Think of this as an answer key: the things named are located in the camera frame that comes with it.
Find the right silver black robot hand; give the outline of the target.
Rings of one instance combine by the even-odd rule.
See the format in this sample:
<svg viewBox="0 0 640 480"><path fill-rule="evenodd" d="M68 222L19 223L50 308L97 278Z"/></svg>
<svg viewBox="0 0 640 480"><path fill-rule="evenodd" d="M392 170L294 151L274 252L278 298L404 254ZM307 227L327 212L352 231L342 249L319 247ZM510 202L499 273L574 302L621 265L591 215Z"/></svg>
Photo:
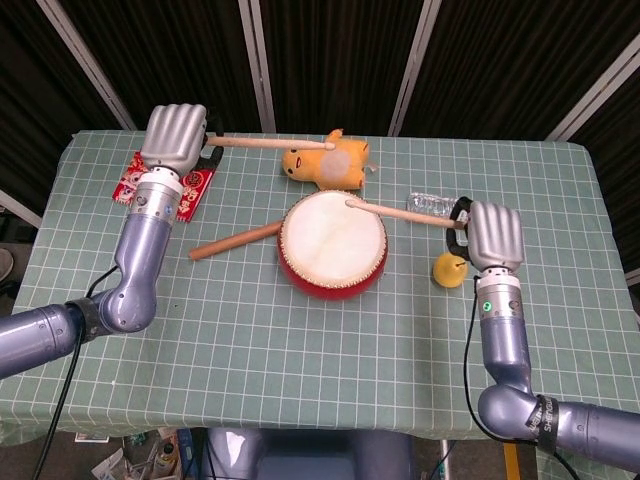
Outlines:
<svg viewBox="0 0 640 480"><path fill-rule="evenodd" d="M515 273L525 259L520 214L511 208L489 202L458 198L450 212L451 220L458 220L465 211L463 230L467 244L460 245L453 228L446 230L449 252L469 261L479 272L491 268L505 268Z"/></svg>

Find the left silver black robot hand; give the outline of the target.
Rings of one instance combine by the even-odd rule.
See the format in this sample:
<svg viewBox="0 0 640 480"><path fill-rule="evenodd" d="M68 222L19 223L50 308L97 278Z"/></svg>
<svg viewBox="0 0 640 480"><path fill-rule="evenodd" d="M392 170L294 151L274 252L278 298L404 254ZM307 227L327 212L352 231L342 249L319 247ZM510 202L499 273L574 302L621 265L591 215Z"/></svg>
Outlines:
<svg viewBox="0 0 640 480"><path fill-rule="evenodd" d="M156 106L149 118L140 156L146 168L167 168L185 177L194 170L215 170L224 148L215 147L209 157L201 152L208 139L207 108L200 104Z"/></svg>

